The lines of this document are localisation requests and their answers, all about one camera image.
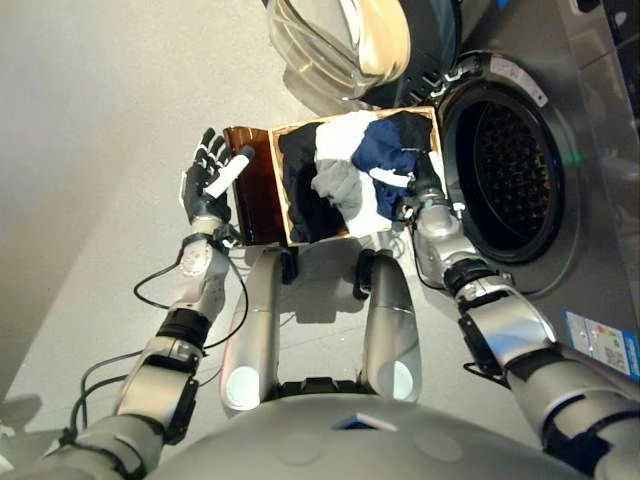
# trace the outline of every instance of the washing machine drum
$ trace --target washing machine drum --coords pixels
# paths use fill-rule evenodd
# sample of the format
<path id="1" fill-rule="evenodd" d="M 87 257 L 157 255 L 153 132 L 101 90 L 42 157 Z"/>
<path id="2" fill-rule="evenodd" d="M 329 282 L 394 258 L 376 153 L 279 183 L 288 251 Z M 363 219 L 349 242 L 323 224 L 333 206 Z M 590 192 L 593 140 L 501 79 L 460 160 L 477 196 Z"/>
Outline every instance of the washing machine drum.
<path id="1" fill-rule="evenodd" d="M 454 88 L 439 114 L 449 195 L 464 208 L 465 232 L 497 262 L 540 257 L 564 202 L 562 164 L 543 110 L 483 71 Z"/>

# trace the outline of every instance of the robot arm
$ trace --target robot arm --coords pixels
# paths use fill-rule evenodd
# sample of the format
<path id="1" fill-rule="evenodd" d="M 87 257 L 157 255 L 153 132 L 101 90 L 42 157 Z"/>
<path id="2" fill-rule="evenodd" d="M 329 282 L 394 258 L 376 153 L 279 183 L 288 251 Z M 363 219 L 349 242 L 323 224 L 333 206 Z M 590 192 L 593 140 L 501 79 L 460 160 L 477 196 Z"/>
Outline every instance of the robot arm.
<path id="1" fill-rule="evenodd" d="M 638 403 L 561 355 L 544 316 L 479 255 L 439 189 L 419 200 L 418 262 L 455 298 L 479 368 L 507 381 L 547 453 L 595 478 L 636 478 Z"/>
<path id="2" fill-rule="evenodd" d="M 192 234 L 180 249 L 178 300 L 127 376 L 114 415 L 80 434 L 67 432 L 59 449 L 8 479 L 143 478 L 157 467 L 163 445 L 184 438 L 198 390 L 194 376 L 224 306 L 226 255 L 237 236 L 223 192 L 253 156 L 245 147 L 229 160 L 223 145 L 207 130 L 183 175 L 181 202 Z"/>

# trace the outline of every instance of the white wall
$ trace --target white wall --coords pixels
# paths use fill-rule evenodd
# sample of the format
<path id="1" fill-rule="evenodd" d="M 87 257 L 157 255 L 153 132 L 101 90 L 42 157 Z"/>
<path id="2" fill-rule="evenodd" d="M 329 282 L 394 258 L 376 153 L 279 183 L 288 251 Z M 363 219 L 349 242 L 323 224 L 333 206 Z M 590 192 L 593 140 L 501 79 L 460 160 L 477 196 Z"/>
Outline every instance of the white wall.
<path id="1" fill-rule="evenodd" d="M 184 228 L 176 182 L 205 127 L 304 111 L 282 68 L 255 0 L 0 1 L 0 399 L 119 183 L 139 185 L 120 207 L 138 223 Z"/>

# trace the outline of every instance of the brown panel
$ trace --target brown panel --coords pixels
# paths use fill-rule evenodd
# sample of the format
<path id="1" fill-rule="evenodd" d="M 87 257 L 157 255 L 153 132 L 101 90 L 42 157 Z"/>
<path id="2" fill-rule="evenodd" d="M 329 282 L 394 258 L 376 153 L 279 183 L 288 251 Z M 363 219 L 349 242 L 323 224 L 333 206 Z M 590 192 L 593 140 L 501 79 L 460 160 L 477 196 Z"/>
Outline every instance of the brown panel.
<path id="1" fill-rule="evenodd" d="M 251 127 L 229 127 L 224 130 L 224 137 L 233 153 L 243 145 L 251 145 L 256 151 L 255 157 L 233 185 L 244 244 L 285 244 L 267 131 Z"/>

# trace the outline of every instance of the clothing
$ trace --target clothing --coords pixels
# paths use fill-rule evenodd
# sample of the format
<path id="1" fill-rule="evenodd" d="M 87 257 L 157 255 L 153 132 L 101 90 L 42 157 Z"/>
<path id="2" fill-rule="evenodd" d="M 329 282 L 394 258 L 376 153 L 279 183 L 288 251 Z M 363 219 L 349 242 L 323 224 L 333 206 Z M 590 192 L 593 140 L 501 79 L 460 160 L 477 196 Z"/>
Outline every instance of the clothing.
<path id="1" fill-rule="evenodd" d="M 373 179 L 365 172 L 358 172 L 361 185 L 361 205 L 358 214 L 348 220 L 347 228 L 354 237 L 364 237 L 391 228 L 391 220 L 378 213 L 378 201 Z"/>
<path id="2" fill-rule="evenodd" d="M 400 131 L 400 142 L 405 148 L 414 149 L 416 169 L 415 188 L 442 187 L 442 178 L 435 172 L 435 165 L 429 156 L 431 152 L 431 119 L 412 112 L 398 112 L 387 117 Z"/>
<path id="3" fill-rule="evenodd" d="M 318 123 L 309 123 L 278 139 L 283 154 L 283 185 L 289 199 L 290 232 L 294 242 L 316 242 L 345 228 L 338 209 L 311 189 L 316 176 L 315 134 Z"/>
<path id="4" fill-rule="evenodd" d="M 351 163 L 367 126 L 377 115 L 366 110 L 351 112 L 320 125 L 316 130 L 316 169 L 311 182 L 342 214 L 349 233 L 361 237 L 391 227 L 377 213 L 373 181 Z"/>
<path id="5" fill-rule="evenodd" d="M 323 123 L 316 130 L 316 161 L 350 160 L 369 124 L 378 117 L 368 110 L 350 112 Z"/>
<path id="6" fill-rule="evenodd" d="M 404 182 L 396 177 L 421 171 L 422 165 L 416 168 L 417 161 L 429 162 L 427 153 L 431 150 L 431 128 L 431 120 L 411 112 L 390 115 L 367 127 L 352 161 L 362 171 L 374 170 L 376 179 L 373 184 L 380 215 L 395 220 L 398 201 L 412 194 L 406 185 L 399 186 Z M 388 170 L 390 174 L 381 174 L 379 169 Z"/>
<path id="7" fill-rule="evenodd" d="M 400 131 L 389 120 L 377 120 L 367 127 L 364 139 L 352 157 L 353 164 L 364 172 L 373 168 L 394 170 L 396 173 L 413 172 L 416 163 L 415 153 L 403 150 L 400 143 Z M 395 220 L 396 204 L 401 197 L 411 194 L 409 189 L 374 180 L 378 213 L 385 218 Z"/>
<path id="8" fill-rule="evenodd" d="M 349 220 L 360 211 L 362 186 L 360 175 L 349 159 L 317 160 L 317 175 L 311 180 L 311 188 L 337 207 L 349 228 Z"/>

